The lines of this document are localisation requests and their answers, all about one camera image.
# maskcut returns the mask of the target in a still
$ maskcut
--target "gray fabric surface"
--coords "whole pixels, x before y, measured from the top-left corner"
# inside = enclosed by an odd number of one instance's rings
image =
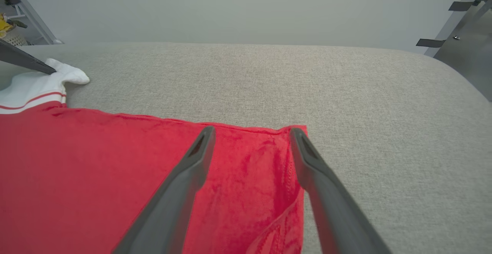
[[[119,43],[24,48],[84,70],[69,107],[238,126],[307,125],[395,253],[492,252],[492,107],[457,72],[395,50]],[[0,88],[18,67],[0,65]],[[320,253],[309,199],[303,253]]]

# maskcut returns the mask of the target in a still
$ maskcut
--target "wrinkled fabric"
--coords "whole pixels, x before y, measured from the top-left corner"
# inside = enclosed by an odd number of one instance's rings
[[[216,145],[183,253],[300,253],[291,126],[195,124],[56,101],[0,115],[0,252],[111,252],[207,125]]]

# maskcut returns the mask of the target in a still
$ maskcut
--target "white wall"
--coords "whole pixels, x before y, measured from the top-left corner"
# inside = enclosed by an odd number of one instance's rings
[[[460,0],[28,0],[58,39],[362,46],[424,53]]]

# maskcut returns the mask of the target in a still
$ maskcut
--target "white cloth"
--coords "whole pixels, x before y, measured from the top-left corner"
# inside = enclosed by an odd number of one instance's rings
[[[28,72],[12,78],[12,84],[0,91],[0,114],[16,114],[49,101],[65,103],[65,82],[87,84],[89,77],[79,68],[48,58],[46,64],[56,70],[47,75]]]

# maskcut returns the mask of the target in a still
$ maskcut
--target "yellow object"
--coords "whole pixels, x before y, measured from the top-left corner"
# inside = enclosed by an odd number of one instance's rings
[[[0,17],[0,38],[5,37],[7,35],[7,31],[11,28],[12,26],[5,21],[5,14],[2,14]]]

